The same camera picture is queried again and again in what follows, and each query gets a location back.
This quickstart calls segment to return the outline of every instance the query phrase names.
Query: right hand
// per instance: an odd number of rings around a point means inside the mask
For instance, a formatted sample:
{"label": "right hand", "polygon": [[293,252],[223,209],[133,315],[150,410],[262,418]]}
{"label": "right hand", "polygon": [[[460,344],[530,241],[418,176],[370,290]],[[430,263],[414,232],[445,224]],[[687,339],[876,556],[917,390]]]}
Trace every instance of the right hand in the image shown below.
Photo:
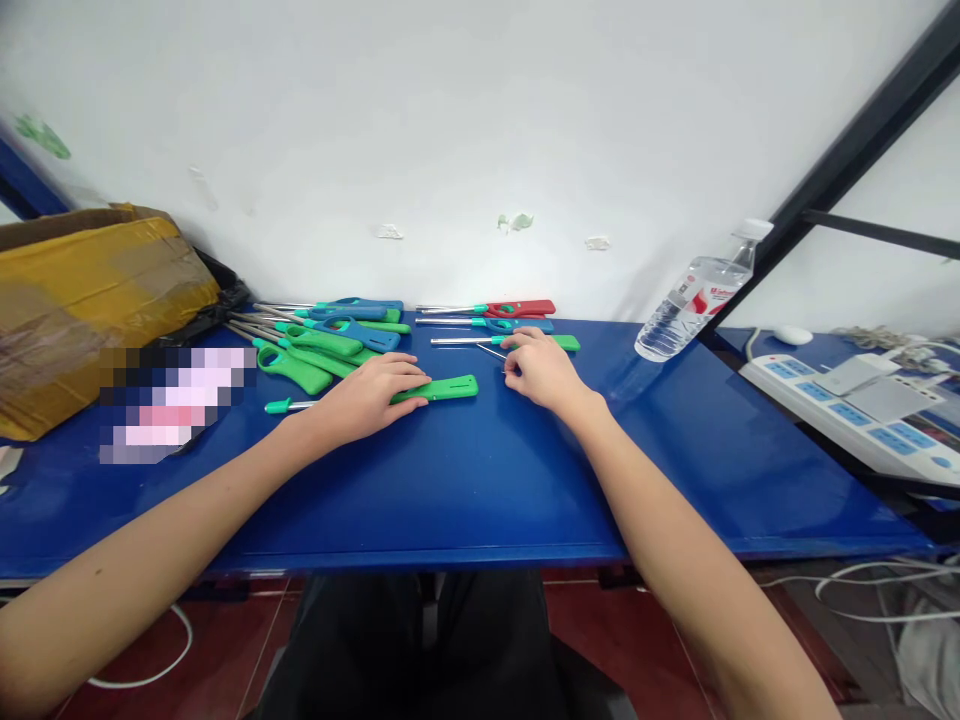
{"label": "right hand", "polygon": [[373,435],[427,405],[427,399],[422,397],[390,404],[397,393],[430,382],[431,378],[414,365],[416,361],[413,355],[396,352],[367,360],[313,407],[283,422],[297,424],[307,437],[315,434],[317,447],[323,452],[332,449],[324,447],[324,441],[339,447]]}
{"label": "right hand", "polygon": [[[566,350],[539,328],[521,327],[500,347],[516,347],[504,364],[507,387],[558,415],[595,393],[577,375]],[[517,368],[523,373],[517,374]]]}

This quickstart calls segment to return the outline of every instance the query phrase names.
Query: white wall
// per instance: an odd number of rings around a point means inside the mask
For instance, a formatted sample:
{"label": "white wall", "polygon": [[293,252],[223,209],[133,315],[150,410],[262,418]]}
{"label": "white wall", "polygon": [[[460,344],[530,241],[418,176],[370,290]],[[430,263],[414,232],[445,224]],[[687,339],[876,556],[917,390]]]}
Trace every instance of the white wall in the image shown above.
{"label": "white wall", "polygon": [[[75,201],[170,211],[264,297],[642,318],[944,4],[13,0],[0,111],[56,130],[70,160],[31,154]],[[498,234],[519,211],[533,227]]]}
{"label": "white wall", "polygon": [[[960,242],[960,82],[954,82],[831,211]],[[829,332],[889,325],[960,333],[960,262],[816,228],[727,317]]]}

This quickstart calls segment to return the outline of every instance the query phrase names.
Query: computer mouse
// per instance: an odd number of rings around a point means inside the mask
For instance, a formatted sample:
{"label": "computer mouse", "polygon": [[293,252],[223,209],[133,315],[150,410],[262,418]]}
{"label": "computer mouse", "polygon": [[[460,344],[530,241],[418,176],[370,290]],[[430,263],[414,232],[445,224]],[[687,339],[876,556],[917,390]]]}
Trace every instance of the computer mouse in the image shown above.
{"label": "computer mouse", "polygon": [[787,345],[806,345],[813,340],[813,333],[796,325],[778,325],[773,329],[773,336]]}

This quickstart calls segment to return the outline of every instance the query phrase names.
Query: bottle label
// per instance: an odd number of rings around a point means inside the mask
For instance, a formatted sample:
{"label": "bottle label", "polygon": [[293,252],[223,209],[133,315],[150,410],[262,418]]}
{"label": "bottle label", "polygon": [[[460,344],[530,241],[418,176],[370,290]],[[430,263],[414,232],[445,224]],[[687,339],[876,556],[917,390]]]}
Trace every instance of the bottle label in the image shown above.
{"label": "bottle label", "polygon": [[696,275],[684,275],[675,291],[684,299],[680,312],[687,316],[716,315],[727,301],[737,294],[738,285],[704,282]]}

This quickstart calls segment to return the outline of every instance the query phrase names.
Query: black pants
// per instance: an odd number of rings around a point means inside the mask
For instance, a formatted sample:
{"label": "black pants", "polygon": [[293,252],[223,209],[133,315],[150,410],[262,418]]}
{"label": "black pants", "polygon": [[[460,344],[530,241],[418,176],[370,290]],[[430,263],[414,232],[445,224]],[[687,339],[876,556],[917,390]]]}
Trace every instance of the black pants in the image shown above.
{"label": "black pants", "polygon": [[539,573],[447,575],[429,651],[414,575],[310,594],[258,718],[566,718]]}

